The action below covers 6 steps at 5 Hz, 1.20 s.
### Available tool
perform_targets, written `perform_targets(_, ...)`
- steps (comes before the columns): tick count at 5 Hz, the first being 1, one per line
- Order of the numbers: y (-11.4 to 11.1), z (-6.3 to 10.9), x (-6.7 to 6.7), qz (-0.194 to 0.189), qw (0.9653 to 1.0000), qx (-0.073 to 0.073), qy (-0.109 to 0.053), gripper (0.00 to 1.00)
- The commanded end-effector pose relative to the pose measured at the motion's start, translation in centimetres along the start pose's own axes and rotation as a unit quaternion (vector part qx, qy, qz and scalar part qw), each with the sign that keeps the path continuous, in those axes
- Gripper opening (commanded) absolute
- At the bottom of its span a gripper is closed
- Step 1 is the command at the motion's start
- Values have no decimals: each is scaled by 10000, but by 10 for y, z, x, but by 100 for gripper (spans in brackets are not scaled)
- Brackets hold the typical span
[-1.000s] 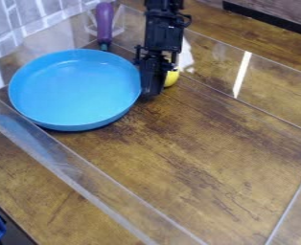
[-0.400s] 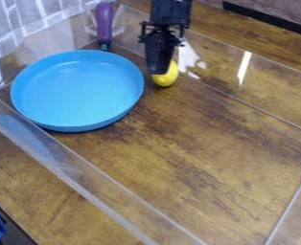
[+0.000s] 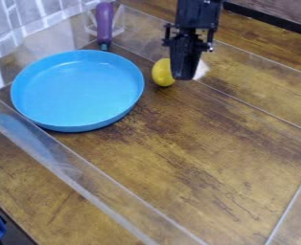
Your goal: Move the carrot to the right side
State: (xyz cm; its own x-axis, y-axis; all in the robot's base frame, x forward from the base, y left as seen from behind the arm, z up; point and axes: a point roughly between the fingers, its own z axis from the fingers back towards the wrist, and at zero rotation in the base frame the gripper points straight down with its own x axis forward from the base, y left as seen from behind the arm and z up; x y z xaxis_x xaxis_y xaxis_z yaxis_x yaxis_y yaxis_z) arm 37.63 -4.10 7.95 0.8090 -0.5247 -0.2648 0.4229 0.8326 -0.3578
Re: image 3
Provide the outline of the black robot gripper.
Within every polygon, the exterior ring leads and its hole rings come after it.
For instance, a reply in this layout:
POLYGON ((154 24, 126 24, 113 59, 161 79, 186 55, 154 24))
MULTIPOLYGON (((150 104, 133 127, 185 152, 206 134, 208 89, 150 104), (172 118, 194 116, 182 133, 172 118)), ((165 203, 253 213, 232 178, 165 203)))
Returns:
POLYGON ((224 1, 178 0, 176 21, 166 24, 164 38, 164 45, 170 48, 170 67, 176 79, 193 79, 202 52, 214 50, 224 1))

